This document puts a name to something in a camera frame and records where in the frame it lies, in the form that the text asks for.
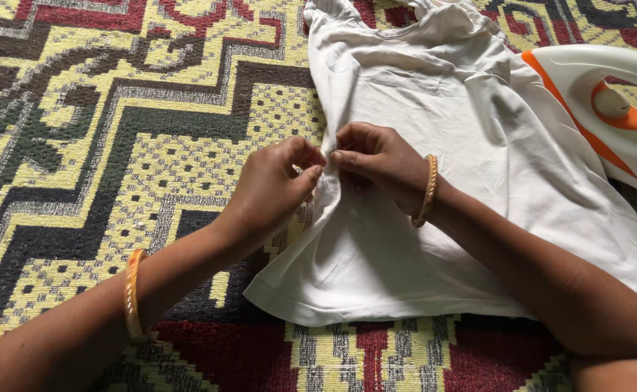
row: geometric pattern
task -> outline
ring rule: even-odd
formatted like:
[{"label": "geometric pattern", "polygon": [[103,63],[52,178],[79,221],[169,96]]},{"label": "geometric pattern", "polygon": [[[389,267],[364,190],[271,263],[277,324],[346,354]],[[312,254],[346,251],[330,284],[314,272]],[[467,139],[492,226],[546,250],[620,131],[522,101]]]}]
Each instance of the geometric pattern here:
[{"label": "geometric pattern", "polygon": [[[354,0],[370,27],[415,22]],[[515,52],[637,50],[637,0],[475,0]],[[325,129],[303,0],[0,1],[0,336],[208,225],[248,155]],[[637,86],[608,82],[637,106]],[[637,211],[637,191],[614,183]],[[538,322],[445,315],[306,328],[241,293],[312,205],[169,309],[94,390],[567,391]]]}]

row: gold bangle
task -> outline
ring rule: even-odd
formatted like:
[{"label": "gold bangle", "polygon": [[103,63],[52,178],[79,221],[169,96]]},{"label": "gold bangle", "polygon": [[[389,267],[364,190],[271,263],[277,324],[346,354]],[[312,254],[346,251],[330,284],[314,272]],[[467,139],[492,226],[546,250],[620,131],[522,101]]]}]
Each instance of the gold bangle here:
[{"label": "gold bangle", "polygon": [[142,332],[140,313],[137,311],[137,269],[140,261],[146,257],[147,252],[144,249],[133,250],[128,258],[128,270],[125,272],[125,325],[133,343],[143,343],[149,339],[149,336]]},{"label": "gold bangle", "polygon": [[425,201],[422,202],[422,209],[417,219],[410,217],[410,222],[415,228],[422,227],[425,224],[427,216],[432,211],[433,201],[435,200],[435,190],[437,189],[437,157],[430,154],[426,158],[430,164],[430,174],[427,179],[427,188],[425,189]]}]

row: white and orange iron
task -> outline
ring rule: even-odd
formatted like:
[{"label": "white and orange iron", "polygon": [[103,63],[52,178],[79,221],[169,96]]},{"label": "white and orange iron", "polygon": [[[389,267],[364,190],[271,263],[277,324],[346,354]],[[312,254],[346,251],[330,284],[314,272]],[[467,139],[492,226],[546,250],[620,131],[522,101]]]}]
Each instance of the white and orange iron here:
[{"label": "white and orange iron", "polygon": [[521,57],[565,107],[607,176],[637,189],[637,109],[604,82],[613,76],[637,85],[637,52],[563,45],[532,49]]}]

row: white t-shirt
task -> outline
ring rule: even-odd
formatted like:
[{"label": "white t-shirt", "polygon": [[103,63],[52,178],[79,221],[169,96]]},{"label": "white t-shirt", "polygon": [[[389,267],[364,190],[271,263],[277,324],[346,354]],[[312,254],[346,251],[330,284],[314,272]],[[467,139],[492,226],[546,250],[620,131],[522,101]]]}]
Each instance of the white t-shirt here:
[{"label": "white t-shirt", "polygon": [[[540,77],[466,0],[412,0],[419,22],[370,29],[348,0],[309,0],[309,66],[336,148],[349,121],[395,128],[440,174],[516,225],[637,292],[637,215]],[[314,225],[244,295],[306,326],[445,313],[531,317],[436,227],[380,192],[319,180]]]}]

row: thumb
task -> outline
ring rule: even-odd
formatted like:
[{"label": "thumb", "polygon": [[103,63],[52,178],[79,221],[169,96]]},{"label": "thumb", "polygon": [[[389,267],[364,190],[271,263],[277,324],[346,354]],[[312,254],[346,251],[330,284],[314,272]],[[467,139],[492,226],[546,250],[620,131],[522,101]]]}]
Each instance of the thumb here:
[{"label": "thumb", "polygon": [[337,150],[330,155],[331,161],[338,169],[359,174],[371,179],[374,175],[375,156],[361,154],[357,151]]},{"label": "thumb", "polygon": [[299,174],[292,180],[298,188],[298,192],[301,194],[302,200],[304,200],[306,196],[314,190],[321,173],[323,173],[323,167],[321,165],[314,165],[302,171],[302,174]]}]

